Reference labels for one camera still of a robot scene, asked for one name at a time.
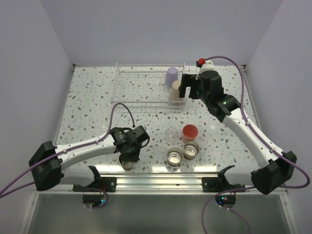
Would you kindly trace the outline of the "beige plastic cup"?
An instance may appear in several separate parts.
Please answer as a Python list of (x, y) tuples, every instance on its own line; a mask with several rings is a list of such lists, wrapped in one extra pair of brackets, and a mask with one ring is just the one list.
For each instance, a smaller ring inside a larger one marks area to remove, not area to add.
[(176, 80), (176, 81), (173, 82), (173, 84), (171, 86), (169, 97), (168, 97), (168, 101), (172, 105), (179, 106), (179, 105), (184, 103), (184, 98), (183, 97), (179, 97), (179, 87), (180, 87), (180, 85), (181, 85), (181, 81), (180, 80)]

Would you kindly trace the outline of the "lavender plastic cup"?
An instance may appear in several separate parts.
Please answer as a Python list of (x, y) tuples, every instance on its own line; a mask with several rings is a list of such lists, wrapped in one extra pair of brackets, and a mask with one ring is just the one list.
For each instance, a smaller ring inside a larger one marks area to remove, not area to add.
[(178, 70), (175, 67), (169, 67), (165, 76), (165, 85), (171, 88), (174, 81), (178, 80)]

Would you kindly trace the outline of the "red plastic cup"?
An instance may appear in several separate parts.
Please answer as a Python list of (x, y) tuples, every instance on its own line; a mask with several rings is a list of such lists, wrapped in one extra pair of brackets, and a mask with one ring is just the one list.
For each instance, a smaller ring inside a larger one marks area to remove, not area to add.
[(182, 141), (184, 143), (193, 141), (198, 136), (198, 128), (195, 125), (187, 124), (182, 129)]

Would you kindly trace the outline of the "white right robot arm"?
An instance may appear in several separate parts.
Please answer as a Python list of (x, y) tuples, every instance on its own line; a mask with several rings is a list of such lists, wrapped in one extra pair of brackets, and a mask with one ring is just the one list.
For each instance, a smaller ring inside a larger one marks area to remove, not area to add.
[(189, 98), (200, 99), (209, 113), (227, 128), (231, 129), (248, 148), (259, 168), (254, 171), (242, 170), (231, 165), (217, 174), (220, 191), (229, 191), (238, 185), (253, 185), (268, 195), (292, 177), (296, 155), (284, 152), (259, 130), (240, 109), (241, 104), (232, 95), (224, 93), (222, 78), (217, 71), (205, 71), (199, 75), (182, 74), (179, 96), (185, 97), (190, 88)]

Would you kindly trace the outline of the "clear glass cup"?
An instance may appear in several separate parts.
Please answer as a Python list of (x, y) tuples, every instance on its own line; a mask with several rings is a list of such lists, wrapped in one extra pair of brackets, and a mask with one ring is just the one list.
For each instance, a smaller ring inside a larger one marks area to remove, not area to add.
[(165, 136), (170, 142), (180, 140), (180, 131), (174, 127), (169, 127), (165, 131)]

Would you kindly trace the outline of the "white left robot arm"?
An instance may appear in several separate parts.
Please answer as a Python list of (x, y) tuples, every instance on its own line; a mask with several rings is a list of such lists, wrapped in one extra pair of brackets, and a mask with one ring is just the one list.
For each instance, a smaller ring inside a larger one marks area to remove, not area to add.
[(71, 145), (53, 146), (47, 141), (40, 145), (29, 161), (37, 191), (47, 191), (59, 184), (71, 184), (74, 191), (110, 191), (96, 166), (74, 169), (73, 165), (101, 155), (118, 153), (122, 164), (139, 161), (140, 150), (150, 141), (143, 126), (114, 127), (98, 137)]

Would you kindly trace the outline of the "steel cup brown band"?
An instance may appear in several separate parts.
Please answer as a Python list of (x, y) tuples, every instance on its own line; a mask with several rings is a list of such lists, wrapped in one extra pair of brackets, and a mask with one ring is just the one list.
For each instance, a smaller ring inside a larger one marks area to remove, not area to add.
[(120, 164), (121, 164), (121, 167), (123, 168), (123, 170), (129, 171), (129, 170), (133, 169), (133, 167), (135, 166), (136, 163), (132, 162), (132, 161), (121, 160)]

